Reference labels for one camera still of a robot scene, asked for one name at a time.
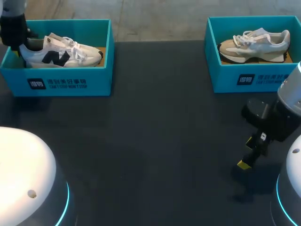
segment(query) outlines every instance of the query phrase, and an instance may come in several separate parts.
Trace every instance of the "white shoelace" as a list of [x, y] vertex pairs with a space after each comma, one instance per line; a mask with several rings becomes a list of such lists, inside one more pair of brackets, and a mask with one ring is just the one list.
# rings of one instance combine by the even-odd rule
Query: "white shoelace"
[[63, 37], [62, 42], [71, 47], [71, 53], [80, 63], [86, 58], [87, 55], [81, 51], [80, 45], [76, 41], [68, 37]]
[[234, 35], [233, 36], [233, 40], [234, 40], [234, 43], [237, 47], [241, 47], [241, 45], [238, 44], [238, 42], [240, 43], [246, 43], [247, 45], [250, 44], [250, 43], [255, 43], [256, 41], [254, 40], [253, 37], [249, 37], [248, 36], [248, 33], [250, 33], [252, 31], [246, 31], [244, 32], [243, 36], [241, 35]]

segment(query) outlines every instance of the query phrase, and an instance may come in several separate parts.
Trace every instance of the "shoe box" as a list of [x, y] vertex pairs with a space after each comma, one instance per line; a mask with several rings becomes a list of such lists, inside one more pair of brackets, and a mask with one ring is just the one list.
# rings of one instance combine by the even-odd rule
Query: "shoe box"
[[114, 61], [114, 37], [110, 20], [27, 21], [31, 31], [44, 38], [51, 32], [78, 43], [97, 47], [103, 59], [96, 67], [25, 68], [8, 48], [1, 73], [16, 97], [109, 96]]
[[[264, 28], [288, 30], [291, 42], [283, 63], [250, 59], [233, 64], [220, 58], [217, 45], [244, 31]], [[301, 61], [301, 24], [295, 16], [210, 17], [205, 34], [205, 55], [215, 93], [274, 92]]]

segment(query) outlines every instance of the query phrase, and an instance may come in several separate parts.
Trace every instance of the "shoe sole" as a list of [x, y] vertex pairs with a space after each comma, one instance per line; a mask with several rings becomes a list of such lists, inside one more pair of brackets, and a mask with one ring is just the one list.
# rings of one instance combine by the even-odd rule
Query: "shoe sole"
[[283, 63], [286, 58], [286, 52], [284, 54], [260, 54], [259, 56], [250, 56], [250, 57], [234, 57], [234, 56], [228, 56], [226, 54], [223, 54], [220, 52], [220, 46], [218, 45], [218, 52], [221, 57], [228, 59], [231, 62], [234, 62], [236, 64], [244, 64], [247, 60], [251, 58], [258, 58], [269, 62], [275, 62], [275, 63]]

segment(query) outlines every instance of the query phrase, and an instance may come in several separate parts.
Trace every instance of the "concrete floor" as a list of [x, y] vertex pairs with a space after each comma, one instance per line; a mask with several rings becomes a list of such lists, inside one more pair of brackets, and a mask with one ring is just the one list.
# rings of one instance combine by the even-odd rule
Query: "concrete floor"
[[296, 15], [300, 0], [28, 0], [27, 19], [112, 20], [116, 41], [199, 40], [209, 16]]

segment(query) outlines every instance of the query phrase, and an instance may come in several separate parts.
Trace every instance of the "sneaker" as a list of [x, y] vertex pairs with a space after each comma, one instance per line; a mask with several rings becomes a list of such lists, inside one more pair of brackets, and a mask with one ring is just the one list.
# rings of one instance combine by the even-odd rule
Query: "sneaker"
[[65, 45], [70, 46], [70, 47], [78, 46], [80, 49], [89, 50], [89, 51], [92, 51], [92, 52], [95, 52], [95, 53], [99, 53], [103, 58], [103, 52], [100, 51], [99, 49], [95, 48], [95, 47], [87, 46], [87, 45], [84, 45], [84, 44], [78, 44], [76, 41], [73, 41], [71, 38], [60, 37], [60, 36], [58, 36], [54, 33], [51, 33], [49, 35], [49, 37], [51, 37], [53, 39], [56, 39], [56, 40], [59, 40], [59, 41], [65, 43]]
[[290, 45], [288, 30], [282, 33], [269, 33], [263, 28], [256, 31], [246, 31], [233, 36], [219, 45], [222, 56], [235, 63], [244, 63], [257, 57], [271, 62], [284, 62], [284, 53]]
[[27, 66], [34, 68], [94, 67], [103, 57], [103, 53], [98, 49], [96, 51], [96, 48], [83, 48], [70, 38], [62, 41], [50, 36], [40, 40], [28, 39], [26, 45], [20, 46], [20, 53]]

